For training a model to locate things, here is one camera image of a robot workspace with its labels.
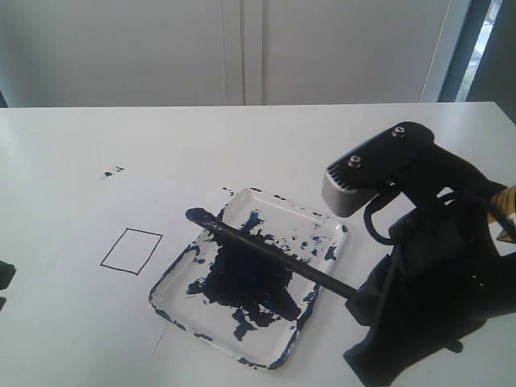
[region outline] transparent tray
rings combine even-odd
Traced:
[[[325,273],[347,238],[340,219],[259,189],[233,196],[221,215]],[[319,288],[274,265],[221,247],[203,231],[154,285],[149,301],[159,315],[240,363],[275,369],[289,356]]]

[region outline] table surface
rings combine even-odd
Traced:
[[[148,364],[130,364],[98,343],[65,339],[37,321],[16,322],[9,304],[106,192],[100,176],[115,165],[199,187],[260,187],[328,212],[320,192],[324,169],[406,120],[428,126],[437,144],[492,180],[514,184],[516,127],[487,102],[0,110],[0,259],[18,269],[0,313],[2,385],[360,386],[342,354],[367,329],[326,290],[291,357],[272,372],[245,367],[175,327]],[[378,228],[409,208],[407,200],[396,201],[375,216]],[[388,248],[368,236],[361,213],[347,224],[350,238],[333,274],[358,286]],[[394,385],[512,385],[514,328],[514,315],[490,320],[463,340],[461,354],[438,352]]]

